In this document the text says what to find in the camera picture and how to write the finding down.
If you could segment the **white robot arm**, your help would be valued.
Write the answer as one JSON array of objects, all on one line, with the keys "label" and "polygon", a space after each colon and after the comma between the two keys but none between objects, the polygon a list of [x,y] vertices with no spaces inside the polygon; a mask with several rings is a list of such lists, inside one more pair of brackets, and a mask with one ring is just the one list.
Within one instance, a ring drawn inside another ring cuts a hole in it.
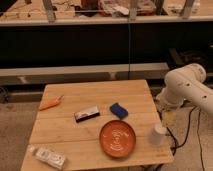
[{"label": "white robot arm", "polygon": [[164,77],[165,87],[156,96],[159,109],[174,110],[188,100],[213,116],[213,89],[203,84],[205,79],[206,71],[197,63],[169,71]]}]

